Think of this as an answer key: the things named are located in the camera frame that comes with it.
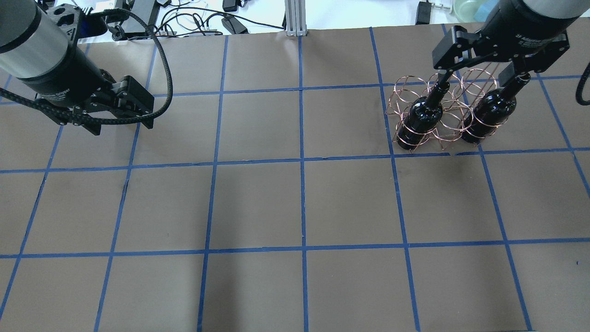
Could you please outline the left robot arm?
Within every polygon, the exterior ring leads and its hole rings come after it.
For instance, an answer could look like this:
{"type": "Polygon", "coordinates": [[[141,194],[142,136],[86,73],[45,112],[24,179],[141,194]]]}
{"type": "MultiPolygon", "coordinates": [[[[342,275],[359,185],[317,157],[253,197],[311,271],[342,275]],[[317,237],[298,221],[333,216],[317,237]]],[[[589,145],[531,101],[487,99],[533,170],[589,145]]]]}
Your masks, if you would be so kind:
{"type": "Polygon", "coordinates": [[[104,125],[140,123],[153,128],[154,96],[134,77],[116,81],[78,48],[78,40],[111,30],[111,16],[36,0],[1,2],[1,68],[35,92],[34,99],[1,89],[1,97],[42,112],[58,125],[81,126],[99,135],[104,125]]]}

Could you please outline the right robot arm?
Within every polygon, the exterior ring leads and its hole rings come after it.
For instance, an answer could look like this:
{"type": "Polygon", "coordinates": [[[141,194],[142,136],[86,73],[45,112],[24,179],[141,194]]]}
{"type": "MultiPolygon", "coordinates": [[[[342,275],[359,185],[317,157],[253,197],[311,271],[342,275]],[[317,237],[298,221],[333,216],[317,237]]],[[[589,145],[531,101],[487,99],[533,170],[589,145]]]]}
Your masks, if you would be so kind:
{"type": "Polygon", "coordinates": [[[569,49],[566,29],[589,6],[587,0],[500,0],[478,31],[452,26],[432,51],[433,67],[448,77],[483,62],[506,62],[502,87],[518,75],[542,73],[569,49]]]}

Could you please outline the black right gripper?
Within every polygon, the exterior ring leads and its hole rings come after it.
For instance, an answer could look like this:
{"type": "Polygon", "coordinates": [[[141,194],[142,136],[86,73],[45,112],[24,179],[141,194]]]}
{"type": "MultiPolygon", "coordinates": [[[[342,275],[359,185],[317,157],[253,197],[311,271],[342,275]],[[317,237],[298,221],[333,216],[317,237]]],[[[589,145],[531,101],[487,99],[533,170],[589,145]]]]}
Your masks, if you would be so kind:
{"type": "Polygon", "coordinates": [[[449,88],[450,71],[483,62],[509,62],[498,75],[499,87],[504,88],[516,73],[543,73],[569,48],[566,31],[541,46],[526,47],[524,41],[512,40],[509,36],[492,38],[481,30],[468,32],[461,25],[453,25],[432,51],[432,63],[438,70],[438,87],[449,88]]]}

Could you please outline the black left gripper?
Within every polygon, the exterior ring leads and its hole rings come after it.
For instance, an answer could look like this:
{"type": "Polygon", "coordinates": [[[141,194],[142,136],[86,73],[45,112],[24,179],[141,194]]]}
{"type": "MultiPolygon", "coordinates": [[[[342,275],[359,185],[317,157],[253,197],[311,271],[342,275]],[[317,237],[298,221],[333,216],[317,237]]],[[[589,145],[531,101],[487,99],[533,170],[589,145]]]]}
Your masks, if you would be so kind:
{"type": "Polygon", "coordinates": [[[35,105],[57,124],[81,126],[93,135],[104,125],[140,123],[153,128],[155,98],[145,86],[129,75],[116,82],[102,69],[99,78],[59,92],[37,93],[35,105]]]}

